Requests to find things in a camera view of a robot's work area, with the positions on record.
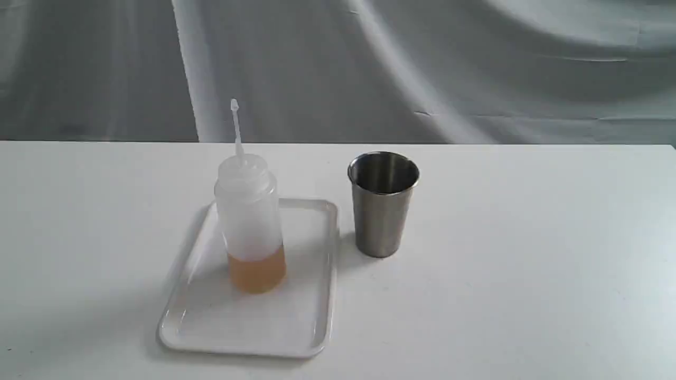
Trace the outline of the translucent squeeze bottle amber liquid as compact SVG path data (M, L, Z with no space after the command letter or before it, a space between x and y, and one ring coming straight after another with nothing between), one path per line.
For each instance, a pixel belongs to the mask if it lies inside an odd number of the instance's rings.
M230 99L235 154L218 166L213 192L230 281L239 291L261 294L287 273L277 178L263 157L245 152L238 110L237 99Z

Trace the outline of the stainless steel cup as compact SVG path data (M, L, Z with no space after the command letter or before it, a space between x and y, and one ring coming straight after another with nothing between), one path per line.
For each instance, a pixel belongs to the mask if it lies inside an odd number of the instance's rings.
M390 151L354 158L347 169L352 188L355 245L368 257L398 251L420 170L411 159Z

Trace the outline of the white plastic tray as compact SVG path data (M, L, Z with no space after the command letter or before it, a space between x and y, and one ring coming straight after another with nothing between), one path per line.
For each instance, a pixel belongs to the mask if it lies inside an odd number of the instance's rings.
M232 285L217 206L209 205L158 324L166 348L299 359L324 349L335 305L338 209L325 199L283 198L280 211L287 274L254 295Z

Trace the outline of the grey backdrop cloth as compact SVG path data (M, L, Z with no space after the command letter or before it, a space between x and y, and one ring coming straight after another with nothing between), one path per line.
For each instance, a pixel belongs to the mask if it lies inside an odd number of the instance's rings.
M2 140L674 145L674 1L2 1Z

